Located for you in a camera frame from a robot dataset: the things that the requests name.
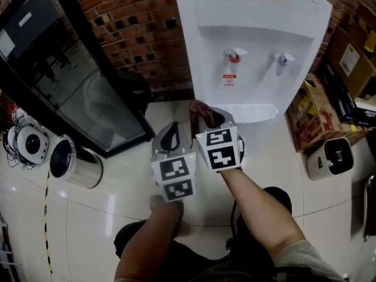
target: forearm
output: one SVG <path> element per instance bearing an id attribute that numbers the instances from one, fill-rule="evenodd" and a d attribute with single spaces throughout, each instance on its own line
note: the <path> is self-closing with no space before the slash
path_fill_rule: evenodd
<path id="1" fill-rule="evenodd" d="M 125 246 L 115 279 L 151 281 L 165 262 L 179 213 L 168 206 L 152 213 Z"/>
<path id="2" fill-rule="evenodd" d="M 224 170 L 221 174 L 251 234 L 273 260 L 289 244 L 305 239 L 290 212 L 241 170 Z"/>

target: cardboard box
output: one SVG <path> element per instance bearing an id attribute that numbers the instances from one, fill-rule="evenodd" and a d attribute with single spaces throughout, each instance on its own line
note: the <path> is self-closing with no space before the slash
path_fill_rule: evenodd
<path id="1" fill-rule="evenodd" d="M 356 42 L 338 28 L 333 44 L 328 52 L 329 61 L 334 65 L 353 99 L 365 88 L 368 82 L 376 82 L 375 59 L 368 59 Z"/>
<path id="2" fill-rule="evenodd" d="M 352 24 L 348 29 L 347 33 L 354 40 L 354 42 L 357 44 L 357 46 L 360 49 L 365 49 L 367 51 L 371 50 L 370 52 L 373 53 L 375 49 L 375 45 L 373 44 L 373 47 L 370 45 L 368 41 L 372 41 L 370 36 L 360 27 L 358 24 Z"/>
<path id="3" fill-rule="evenodd" d="M 370 110 L 371 104 L 357 104 L 335 71 L 333 65 L 326 63 L 320 69 L 320 77 L 325 87 L 329 101 L 334 106 L 337 116 L 342 123 L 376 128 L 376 112 Z"/>
<path id="4" fill-rule="evenodd" d="M 362 98 L 365 100 L 372 100 L 374 103 L 376 102 L 375 96 L 376 96 L 376 82 L 367 83 L 366 86 L 363 88 L 362 92 L 358 95 L 359 98 Z"/>
<path id="5" fill-rule="evenodd" d="M 318 76 L 308 74 L 287 110 L 297 152 L 320 146 L 324 141 L 346 137 L 354 145 L 371 128 L 342 124 L 329 102 Z"/>
<path id="6" fill-rule="evenodd" d="M 362 3 L 359 3 L 355 13 L 361 18 L 371 29 L 376 30 L 376 13 Z"/>

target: red object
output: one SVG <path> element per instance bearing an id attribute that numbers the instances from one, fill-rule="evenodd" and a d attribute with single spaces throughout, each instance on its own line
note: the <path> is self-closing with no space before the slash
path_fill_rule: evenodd
<path id="1" fill-rule="evenodd" d="M 9 105 L 9 107 L 8 107 L 8 119 L 12 119 L 13 112 L 15 112 L 18 108 L 19 108 L 19 106 L 16 105 L 15 103 L 12 103 L 11 105 Z"/>
<path id="2" fill-rule="evenodd" d="M 203 116 L 205 124 L 211 129 L 215 129 L 216 123 L 213 117 L 213 111 L 210 106 L 206 105 L 202 101 L 193 99 L 189 105 L 190 116 L 190 129 L 192 139 L 196 138 L 196 134 L 199 133 L 199 116 Z"/>
<path id="3" fill-rule="evenodd" d="M 230 59 L 231 63 L 240 63 L 241 56 L 240 55 L 236 55 L 236 58 L 233 58 L 233 56 L 231 54 L 229 54 L 229 59 Z"/>

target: drip tray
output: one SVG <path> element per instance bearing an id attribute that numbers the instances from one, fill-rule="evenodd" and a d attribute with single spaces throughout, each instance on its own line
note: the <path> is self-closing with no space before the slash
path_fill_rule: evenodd
<path id="1" fill-rule="evenodd" d="M 254 123 L 276 118 L 278 109 L 274 105 L 213 105 L 229 112 L 236 123 Z"/>

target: white robot vacuum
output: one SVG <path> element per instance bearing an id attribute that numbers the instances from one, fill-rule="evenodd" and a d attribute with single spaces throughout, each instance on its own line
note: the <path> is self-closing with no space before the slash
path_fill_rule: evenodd
<path id="1" fill-rule="evenodd" d="M 27 125 L 21 127 L 15 140 L 18 152 L 22 157 L 34 164 L 43 163 L 49 145 L 49 140 L 43 133 Z"/>

